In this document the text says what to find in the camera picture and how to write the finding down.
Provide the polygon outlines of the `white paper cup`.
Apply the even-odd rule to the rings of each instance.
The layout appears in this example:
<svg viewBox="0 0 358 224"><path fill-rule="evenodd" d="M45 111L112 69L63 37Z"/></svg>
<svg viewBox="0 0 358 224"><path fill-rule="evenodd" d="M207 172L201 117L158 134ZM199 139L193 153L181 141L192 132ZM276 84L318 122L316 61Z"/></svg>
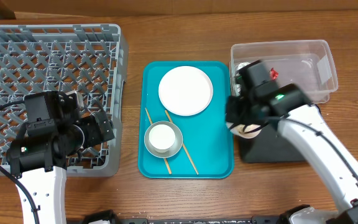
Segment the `white paper cup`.
<svg viewBox="0 0 358 224"><path fill-rule="evenodd" d="M158 124L149 132L149 142L157 152L167 152L175 142L174 130L166 124Z"/></svg>

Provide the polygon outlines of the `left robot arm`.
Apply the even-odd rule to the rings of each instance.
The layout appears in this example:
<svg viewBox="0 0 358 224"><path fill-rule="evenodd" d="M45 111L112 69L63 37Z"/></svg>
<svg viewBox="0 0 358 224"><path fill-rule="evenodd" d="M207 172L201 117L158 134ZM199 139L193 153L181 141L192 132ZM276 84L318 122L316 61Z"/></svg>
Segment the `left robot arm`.
<svg viewBox="0 0 358 224"><path fill-rule="evenodd" d="M67 156L114 139L105 111L81 117L77 91L45 91L24 98L24 122L6 152L18 180L24 223L66 223Z"/></svg>

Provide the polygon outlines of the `large white plate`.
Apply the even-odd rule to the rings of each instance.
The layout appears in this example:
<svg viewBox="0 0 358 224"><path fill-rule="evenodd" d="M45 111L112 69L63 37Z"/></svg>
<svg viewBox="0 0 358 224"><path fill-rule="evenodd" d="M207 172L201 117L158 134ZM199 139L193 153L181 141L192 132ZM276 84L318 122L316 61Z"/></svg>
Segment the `large white plate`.
<svg viewBox="0 0 358 224"><path fill-rule="evenodd" d="M158 86L163 106L179 116L193 116L205 110L213 98L213 84L199 68L179 66L169 70Z"/></svg>

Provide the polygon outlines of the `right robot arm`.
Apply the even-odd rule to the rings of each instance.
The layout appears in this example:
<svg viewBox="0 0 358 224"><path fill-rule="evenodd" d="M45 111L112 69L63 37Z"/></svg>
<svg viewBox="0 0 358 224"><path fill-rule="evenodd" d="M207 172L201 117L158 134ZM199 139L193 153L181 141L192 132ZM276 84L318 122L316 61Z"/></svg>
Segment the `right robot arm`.
<svg viewBox="0 0 358 224"><path fill-rule="evenodd" d="M238 125L271 124L320 176L337 208L327 212L302 205L281 214L278 223L358 223L358 161L295 84L264 83L243 96L230 96L226 122L235 135Z"/></svg>

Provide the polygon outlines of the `wooden chopstick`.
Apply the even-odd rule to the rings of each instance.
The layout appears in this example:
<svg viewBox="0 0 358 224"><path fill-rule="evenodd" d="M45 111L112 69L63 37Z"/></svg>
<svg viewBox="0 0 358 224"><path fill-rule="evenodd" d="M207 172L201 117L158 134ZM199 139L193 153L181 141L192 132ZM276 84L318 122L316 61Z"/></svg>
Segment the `wooden chopstick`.
<svg viewBox="0 0 358 224"><path fill-rule="evenodd" d="M165 110L165 114L166 114L166 116L167 116L169 122L175 124L175 123L173 122L173 120L171 119L171 116L170 116L170 114L169 114L169 112L168 112L167 110ZM187 157L188 157L188 159L189 159L191 165L193 166L193 169L195 170L196 175L199 175L199 172L198 172L198 170L197 170L197 168L196 168L196 166L195 166L195 163L193 162L193 159L191 158L190 153L188 152L188 149L187 149L187 147L185 146L184 140L183 140L183 143L182 143L182 147L183 147L183 149L184 149L184 151L185 151L185 153L186 153L186 155L187 155Z"/></svg>
<svg viewBox="0 0 358 224"><path fill-rule="evenodd" d="M152 121L152 119L151 119L151 117L150 117L150 114L149 114L149 111L148 111L147 108L145 108L145 112L146 112L146 115L147 115L147 117L148 117L148 120L149 120L150 125L152 125L152 124L153 124L153 121ZM164 160L164 163L165 163L165 165L166 165L166 168L167 168L167 170L168 170L169 175L171 175L171 174L172 174L172 170L171 170L171 168L170 168L170 165L169 165L167 159L164 158L163 160Z"/></svg>

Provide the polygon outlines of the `white tissue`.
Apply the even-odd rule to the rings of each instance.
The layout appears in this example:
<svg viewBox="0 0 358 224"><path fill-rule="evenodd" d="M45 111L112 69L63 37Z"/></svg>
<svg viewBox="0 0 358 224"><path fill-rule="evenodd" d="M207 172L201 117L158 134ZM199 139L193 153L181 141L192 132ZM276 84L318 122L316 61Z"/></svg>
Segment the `white tissue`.
<svg viewBox="0 0 358 224"><path fill-rule="evenodd" d="M250 64L250 62L241 62L236 67L236 75L234 77L234 81L235 81L236 91L238 94L241 92L241 88L242 88L241 70L249 64Z"/></svg>

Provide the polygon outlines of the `small pink bowl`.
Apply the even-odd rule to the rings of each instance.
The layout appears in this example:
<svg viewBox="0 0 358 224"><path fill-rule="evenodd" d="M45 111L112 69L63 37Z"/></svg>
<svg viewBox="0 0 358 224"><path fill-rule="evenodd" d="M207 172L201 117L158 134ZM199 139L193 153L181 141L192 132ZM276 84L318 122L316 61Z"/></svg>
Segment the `small pink bowl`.
<svg viewBox="0 0 358 224"><path fill-rule="evenodd" d="M259 135L261 132L261 127L257 124L250 124L248 126L244 124L238 124L237 126L232 127L233 123L226 122L227 128L230 132L244 139L252 139Z"/></svg>

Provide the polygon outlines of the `red snack wrapper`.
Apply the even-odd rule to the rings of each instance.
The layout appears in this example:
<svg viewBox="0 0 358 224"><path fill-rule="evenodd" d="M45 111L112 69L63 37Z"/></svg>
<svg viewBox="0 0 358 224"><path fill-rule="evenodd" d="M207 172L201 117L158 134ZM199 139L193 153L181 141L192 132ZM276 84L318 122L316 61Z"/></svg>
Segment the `red snack wrapper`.
<svg viewBox="0 0 358 224"><path fill-rule="evenodd" d="M278 72L274 70L274 68L270 69L270 76L272 77L272 80L275 80L278 77Z"/></svg>

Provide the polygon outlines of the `grey bowl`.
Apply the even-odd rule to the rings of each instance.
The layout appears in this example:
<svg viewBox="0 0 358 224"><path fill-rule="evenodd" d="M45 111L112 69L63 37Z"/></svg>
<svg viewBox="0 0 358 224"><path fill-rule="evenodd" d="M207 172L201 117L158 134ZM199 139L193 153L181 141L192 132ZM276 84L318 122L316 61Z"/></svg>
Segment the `grey bowl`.
<svg viewBox="0 0 358 224"><path fill-rule="evenodd" d="M169 127L171 127L174 130L175 133L175 142L173 144L173 146L167 151L167 152L157 152L155 150L155 148L151 145L151 143L149 142L149 132L152 129L152 127L154 127L155 125L158 124L166 124ZM169 122L169 121L159 121L156 122L154 124L152 124L149 128L147 128L145 134L144 134L144 144L147 148L147 150L155 157L158 158L169 158L169 157L173 157L175 154L177 154L181 147L182 147L182 143L183 143L183 135L182 132L180 131L180 129L173 123Z"/></svg>

